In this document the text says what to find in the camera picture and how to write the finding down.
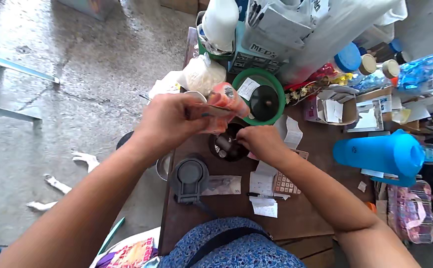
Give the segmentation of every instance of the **calculator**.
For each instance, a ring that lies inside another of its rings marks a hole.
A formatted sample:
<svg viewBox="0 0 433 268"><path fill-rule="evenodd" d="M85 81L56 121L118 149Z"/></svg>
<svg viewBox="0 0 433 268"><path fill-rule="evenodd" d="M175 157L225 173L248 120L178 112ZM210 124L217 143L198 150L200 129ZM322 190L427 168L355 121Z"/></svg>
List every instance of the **calculator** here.
<svg viewBox="0 0 433 268"><path fill-rule="evenodd" d="M302 158L306 160L308 159L309 153L300 150L292 151L297 153ZM289 178L285 176L285 174L282 174L280 171L278 171L273 178L273 192L285 195L297 195L301 193L301 190L299 190L291 182L291 180L289 180Z"/></svg>

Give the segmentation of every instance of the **hand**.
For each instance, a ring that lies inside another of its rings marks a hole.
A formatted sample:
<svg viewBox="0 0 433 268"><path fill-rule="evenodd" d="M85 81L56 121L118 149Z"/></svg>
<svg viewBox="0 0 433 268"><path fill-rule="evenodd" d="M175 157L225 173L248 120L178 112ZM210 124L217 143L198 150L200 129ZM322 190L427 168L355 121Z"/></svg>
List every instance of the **hand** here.
<svg viewBox="0 0 433 268"><path fill-rule="evenodd" d="M145 143L151 147L152 153L160 156L177 148L209 123L207 117L196 120L186 118L185 108L193 103L202 101L189 94L156 95L144 109L142 121L131 139L146 139Z"/></svg>
<svg viewBox="0 0 433 268"><path fill-rule="evenodd" d="M259 160L272 167L282 162L291 150L283 143L278 130L272 125L249 126L237 133L237 141Z"/></svg>

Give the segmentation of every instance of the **colorful fabric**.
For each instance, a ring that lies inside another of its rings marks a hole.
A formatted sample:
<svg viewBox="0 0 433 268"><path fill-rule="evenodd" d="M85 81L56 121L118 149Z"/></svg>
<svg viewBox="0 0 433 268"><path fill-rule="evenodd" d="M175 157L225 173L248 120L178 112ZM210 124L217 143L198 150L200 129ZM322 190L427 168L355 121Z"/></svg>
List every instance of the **colorful fabric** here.
<svg viewBox="0 0 433 268"><path fill-rule="evenodd" d="M162 258L160 267L184 267L208 240L226 230L249 227L263 230L255 222L241 217L216 219L191 229L172 252ZM250 234L213 250L193 267L296 267L304 264L293 254L261 234Z"/></svg>
<svg viewBox="0 0 433 268"><path fill-rule="evenodd" d="M152 245L154 239L140 241L129 246L125 246L115 253L107 268L139 268L152 256Z"/></svg>

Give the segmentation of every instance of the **pen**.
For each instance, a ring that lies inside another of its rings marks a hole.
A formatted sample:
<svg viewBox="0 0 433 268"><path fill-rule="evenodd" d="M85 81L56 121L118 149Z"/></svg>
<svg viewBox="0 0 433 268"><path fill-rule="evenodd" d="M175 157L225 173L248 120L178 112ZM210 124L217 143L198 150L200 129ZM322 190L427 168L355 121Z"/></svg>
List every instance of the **pen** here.
<svg viewBox="0 0 433 268"><path fill-rule="evenodd" d="M247 193L247 196L256 197L256 198L281 198L281 199L284 199L283 197L272 197L272 196L260 195L258 193L252 193L252 192Z"/></svg>
<svg viewBox="0 0 433 268"><path fill-rule="evenodd" d="M248 12L248 24L251 21L251 18L253 17L253 15L255 14L257 6L258 6L258 4L256 3L256 1L254 1L253 6L251 7L251 10L249 10L249 12Z"/></svg>
<svg viewBox="0 0 433 268"><path fill-rule="evenodd" d="M251 24L253 24L253 22L255 22L256 15L258 15L258 13L260 12L260 10L261 10L261 5L258 5L258 7L256 7L255 15L252 16L251 22L249 22L250 26L251 26Z"/></svg>
<svg viewBox="0 0 433 268"><path fill-rule="evenodd" d="M265 16L264 13L261 13L258 18L256 19L255 23L253 23L252 27L256 28L256 26L258 26L259 22L262 20L262 18Z"/></svg>

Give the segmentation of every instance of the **jar lid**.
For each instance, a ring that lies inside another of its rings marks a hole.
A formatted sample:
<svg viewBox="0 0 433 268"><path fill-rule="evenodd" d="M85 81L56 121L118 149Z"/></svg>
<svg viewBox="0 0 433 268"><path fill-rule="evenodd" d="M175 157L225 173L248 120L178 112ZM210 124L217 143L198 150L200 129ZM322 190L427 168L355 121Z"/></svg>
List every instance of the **jar lid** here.
<svg viewBox="0 0 433 268"><path fill-rule="evenodd" d="M382 72L387 78L398 77L400 73L400 67L395 60L388 60L382 64Z"/></svg>
<svg viewBox="0 0 433 268"><path fill-rule="evenodd" d="M361 65L361 54L356 44L350 43L345 46L336 56L334 61L343 72L353 72Z"/></svg>
<svg viewBox="0 0 433 268"><path fill-rule="evenodd" d="M361 65L359 66L359 71L363 75L369 75L377 69L377 63L374 56L370 54L364 54L361 56Z"/></svg>

